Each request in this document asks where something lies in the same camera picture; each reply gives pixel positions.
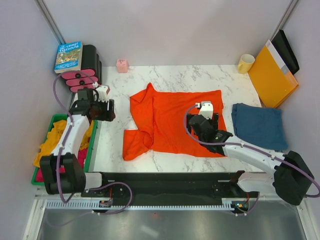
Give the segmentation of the orange t-shirt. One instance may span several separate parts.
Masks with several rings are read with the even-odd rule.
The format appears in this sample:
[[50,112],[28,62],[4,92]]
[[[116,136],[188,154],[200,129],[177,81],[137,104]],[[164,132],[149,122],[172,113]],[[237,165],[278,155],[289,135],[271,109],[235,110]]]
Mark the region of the orange t-shirt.
[[153,150],[199,158],[220,158],[193,140],[184,128],[184,115],[195,103],[210,101],[219,114],[218,128],[226,130],[220,90],[207,92],[159,92],[151,83],[130,97],[130,113],[136,130],[124,130],[122,157],[131,161]]

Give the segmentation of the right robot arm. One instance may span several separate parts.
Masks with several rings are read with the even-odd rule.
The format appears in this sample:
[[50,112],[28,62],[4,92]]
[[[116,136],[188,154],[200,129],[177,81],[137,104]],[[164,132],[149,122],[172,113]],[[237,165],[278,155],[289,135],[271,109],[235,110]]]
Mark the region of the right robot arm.
[[261,170],[261,173],[239,173],[229,184],[235,197],[245,192],[277,194],[285,202],[298,206],[308,197],[315,178],[301,155],[267,150],[250,144],[232,133],[218,129],[218,118],[207,119],[200,114],[185,114],[187,134],[209,152],[235,158]]

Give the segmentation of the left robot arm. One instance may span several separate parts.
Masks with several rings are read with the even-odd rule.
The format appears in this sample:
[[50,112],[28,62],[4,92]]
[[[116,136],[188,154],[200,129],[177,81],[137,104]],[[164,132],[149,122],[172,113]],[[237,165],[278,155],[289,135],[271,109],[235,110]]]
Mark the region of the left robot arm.
[[115,119],[115,102],[109,98],[109,92],[107,85],[78,90],[58,144],[50,155],[39,161],[48,194],[75,194],[85,190],[86,174],[77,159],[78,152],[93,121],[111,122]]

